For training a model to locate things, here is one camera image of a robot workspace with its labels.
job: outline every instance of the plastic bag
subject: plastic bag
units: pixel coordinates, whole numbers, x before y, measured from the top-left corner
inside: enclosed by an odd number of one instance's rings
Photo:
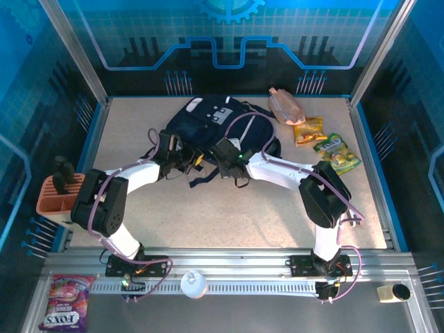
[[[40,330],[86,332],[86,311],[92,276],[54,275]]]
[[[270,88],[268,106],[276,119],[287,125],[298,125],[305,121],[305,112],[295,98],[283,89]]]
[[[305,122],[293,127],[296,146],[307,144],[314,140],[325,140],[327,136],[322,132],[322,117],[307,117]]]
[[[361,160],[348,148],[339,134],[332,133],[329,137],[315,145],[314,150],[329,162],[338,175],[356,168]]]

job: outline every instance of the orange container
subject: orange container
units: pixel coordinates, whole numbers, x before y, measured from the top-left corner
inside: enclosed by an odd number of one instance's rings
[[[77,184],[66,184],[65,189],[68,194],[57,194],[53,184],[53,176],[49,176],[43,182],[37,201],[37,213],[48,220],[54,221],[72,231],[77,231],[81,227],[71,221],[71,209],[76,202],[77,194],[80,191],[85,175],[75,173],[74,179]]]

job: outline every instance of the green snack bag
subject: green snack bag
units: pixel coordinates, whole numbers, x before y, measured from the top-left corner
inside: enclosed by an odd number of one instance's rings
[[[348,148],[339,134],[332,133],[325,141],[319,142],[313,149],[329,162],[338,175],[357,167],[361,160]]]

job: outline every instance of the navy backpack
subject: navy backpack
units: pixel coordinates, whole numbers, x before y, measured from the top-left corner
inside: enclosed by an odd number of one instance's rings
[[[217,161],[209,149],[223,138],[233,119],[247,112],[259,112],[275,119],[272,112],[248,102],[240,102],[231,96],[197,96],[170,120],[166,129],[176,132],[184,143],[200,149],[204,153],[203,160],[217,166]],[[272,134],[273,127],[268,119],[251,116],[238,120],[231,127],[228,139],[239,139],[241,151],[261,151]],[[266,152],[280,157],[280,141],[275,138]],[[197,178],[190,182],[189,186],[192,188],[197,184],[209,182],[218,173],[219,169],[215,168],[206,178]]]

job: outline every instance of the purple snack bag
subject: purple snack bag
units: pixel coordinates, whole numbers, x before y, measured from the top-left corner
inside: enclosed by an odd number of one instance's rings
[[[92,276],[54,275],[39,330],[86,332],[88,293],[93,281]]]

